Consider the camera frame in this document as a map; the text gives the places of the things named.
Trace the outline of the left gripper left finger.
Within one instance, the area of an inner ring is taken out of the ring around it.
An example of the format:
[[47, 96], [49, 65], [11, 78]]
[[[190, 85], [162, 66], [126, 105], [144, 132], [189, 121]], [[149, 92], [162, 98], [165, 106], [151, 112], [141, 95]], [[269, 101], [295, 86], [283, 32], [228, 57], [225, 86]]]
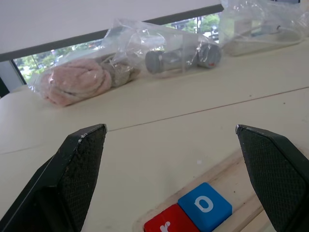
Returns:
[[81, 232], [97, 184], [105, 124], [80, 129], [28, 181], [0, 232]]

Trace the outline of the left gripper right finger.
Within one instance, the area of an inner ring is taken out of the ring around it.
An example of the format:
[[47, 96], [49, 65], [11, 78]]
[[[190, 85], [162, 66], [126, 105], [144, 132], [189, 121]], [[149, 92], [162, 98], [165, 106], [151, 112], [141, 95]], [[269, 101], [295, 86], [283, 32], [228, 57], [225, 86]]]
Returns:
[[276, 232], [309, 232], [309, 159], [285, 136], [236, 126], [251, 185]]

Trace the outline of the blue letter tile o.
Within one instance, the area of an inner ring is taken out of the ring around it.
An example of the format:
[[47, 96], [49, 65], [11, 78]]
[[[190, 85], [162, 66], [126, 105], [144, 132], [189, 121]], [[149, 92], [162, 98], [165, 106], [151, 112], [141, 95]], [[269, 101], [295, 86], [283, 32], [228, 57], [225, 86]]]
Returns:
[[178, 205], [201, 232], [212, 232], [232, 215], [232, 205], [204, 182], [183, 195]]

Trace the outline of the red letter tile r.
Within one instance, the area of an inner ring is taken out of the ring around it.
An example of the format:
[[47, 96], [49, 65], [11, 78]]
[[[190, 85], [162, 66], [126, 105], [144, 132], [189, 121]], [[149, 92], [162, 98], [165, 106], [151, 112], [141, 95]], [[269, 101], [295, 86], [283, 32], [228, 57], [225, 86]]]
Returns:
[[144, 232], [200, 232], [178, 204], [173, 204], [144, 224]]

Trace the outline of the wooden letter tile rack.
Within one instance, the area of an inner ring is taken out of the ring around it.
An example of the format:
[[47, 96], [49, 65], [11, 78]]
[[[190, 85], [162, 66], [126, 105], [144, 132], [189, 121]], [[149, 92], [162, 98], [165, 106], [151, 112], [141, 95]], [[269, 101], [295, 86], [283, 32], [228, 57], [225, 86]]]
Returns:
[[143, 232], [143, 226], [147, 221], [175, 204], [179, 198], [203, 182], [209, 183], [233, 207], [232, 215], [219, 225], [214, 232], [274, 232], [251, 186], [240, 150], [195, 178], [157, 207], [142, 215], [133, 223], [132, 232]]

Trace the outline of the pink fluffy cloth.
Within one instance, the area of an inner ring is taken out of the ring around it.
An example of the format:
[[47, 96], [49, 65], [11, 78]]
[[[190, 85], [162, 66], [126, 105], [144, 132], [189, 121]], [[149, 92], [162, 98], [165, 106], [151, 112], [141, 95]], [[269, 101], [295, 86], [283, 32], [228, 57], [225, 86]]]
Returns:
[[76, 59], [46, 71], [39, 82], [44, 99], [68, 106], [105, 93], [112, 86], [110, 73], [94, 59]]

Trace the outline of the clear plastic bag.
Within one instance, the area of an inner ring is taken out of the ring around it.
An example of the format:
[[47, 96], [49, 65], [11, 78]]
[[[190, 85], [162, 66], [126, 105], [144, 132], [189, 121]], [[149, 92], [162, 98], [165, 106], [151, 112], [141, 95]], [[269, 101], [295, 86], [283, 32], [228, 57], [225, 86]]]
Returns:
[[115, 53], [114, 62], [127, 59], [132, 66], [140, 69], [141, 75], [155, 78], [177, 76], [189, 71], [202, 71], [208, 68], [195, 66], [186, 71], [177, 69], [151, 74], [145, 66], [147, 52], [172, 51], [186, 46], [200, 46], [203, 43], [219, 46], [214, 40], [202, 34], [129, 19], [114, 20], [105, 38], [112, 43]]
[[[100, 65], [100, 63], [99, 63], [99, 58], [101, 57], [101, 56], [98, 56], [98, 55], [96, 55], [96, 56], [84, 56], [84, 57], [82, 57], [82, 58], [78, 58], [78, 59], [94, 59], [99, 65]], [[47, 69], [47, 70], [45, 70], [45, 71], [43, 71], [41, 74], [34, 74], [32, 77], [31, 77], [31, 80], [30, 80], [30, 83], [28, 84], [28, 87], [31, 89], [31, 91], [33, 91], [33, 92], [35, 92], [35, 93], [38, 93], [42, 98], [43, 98], [43, 96], [41, 95], [41, 93], [40, 93], [40, 87], [39, 87], [39, 82], [40, 82], [40, 80], [41, 80], [41, 77], [42, 77], [42, 75], [46, 72], [46, 71], [48, 71], [48, 70], [50, 70], [50, 69]]]
[[219, 44], [237, 57], [276, 50], [309, 37], [309, 9], [288, 0], [230, 0], [220, 14]]

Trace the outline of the beige knitted cloth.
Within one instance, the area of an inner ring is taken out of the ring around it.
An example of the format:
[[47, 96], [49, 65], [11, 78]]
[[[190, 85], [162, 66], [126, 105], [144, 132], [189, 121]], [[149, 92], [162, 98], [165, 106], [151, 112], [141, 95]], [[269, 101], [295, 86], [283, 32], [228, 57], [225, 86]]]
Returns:
[[112, 87], [120, 87], [135, 79], [140, 69], [132, 66], [127, 59], [113, 61], [115, 53], [106, 54], [99, 58], [100, 66], [110, 73]]

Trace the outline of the bag with pink cloth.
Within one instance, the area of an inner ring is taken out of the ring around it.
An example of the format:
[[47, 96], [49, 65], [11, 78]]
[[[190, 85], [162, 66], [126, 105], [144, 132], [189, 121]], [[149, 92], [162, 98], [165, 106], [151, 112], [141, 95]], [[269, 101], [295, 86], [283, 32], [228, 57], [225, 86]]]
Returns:
[[[219, 3], [207, 7], [202, 7], [199, 9], [193, 9], [190, 11], [148, 19], [145, 20], [145, 22], [152, 23], [155, 25], [164, 25], [176, 21], [186, 20], [193, 17], [220, 13], [223, 11], [223, 9], [224, 9], [223, 5]], [[48, 49], [58, 49], [69, 45], [75, 45], [78, 43], [84, 43], [91, 40], [102, 39], [103, 36], [106, 35], [106, 33], [107, 30], [105, 29], [84, 35], [66, 38], [63, 40], [58, 40], [15, 51], [10, 51], [7, 53], [0, 53], [0, 63], [4, 63], [4, 65], [0, 65], [0, 98], [11, 93], [14, 89], [26, 84], [26, 81], [24, 80], [23, 76], [18, 70], [16, 64], [13, 62], [13, 59], [33, 55], [35, 52], [37, 53], [46, 52]]]

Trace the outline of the grey dumbbell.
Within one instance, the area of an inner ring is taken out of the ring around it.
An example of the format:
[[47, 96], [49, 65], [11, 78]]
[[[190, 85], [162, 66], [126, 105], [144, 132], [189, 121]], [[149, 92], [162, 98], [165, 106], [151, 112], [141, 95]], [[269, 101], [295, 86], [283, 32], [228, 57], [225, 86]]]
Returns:
[[151, 74], [177, 69], [186, 71], [195, 66], [211, 69], [220, 63], [221, 57], [222, 51], [217, 44], [202, 43], [172, 51], [149, 51], [145, 66]]

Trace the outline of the white roller blind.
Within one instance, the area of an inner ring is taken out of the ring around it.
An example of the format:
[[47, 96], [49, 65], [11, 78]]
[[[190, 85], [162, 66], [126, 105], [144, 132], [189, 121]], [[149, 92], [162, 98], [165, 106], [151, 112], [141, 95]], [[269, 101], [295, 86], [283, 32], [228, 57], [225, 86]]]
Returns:
[[222, 0], [0, 0], [0, 54], [108, 29], [115, 18], [138, 21], [201, 10]]

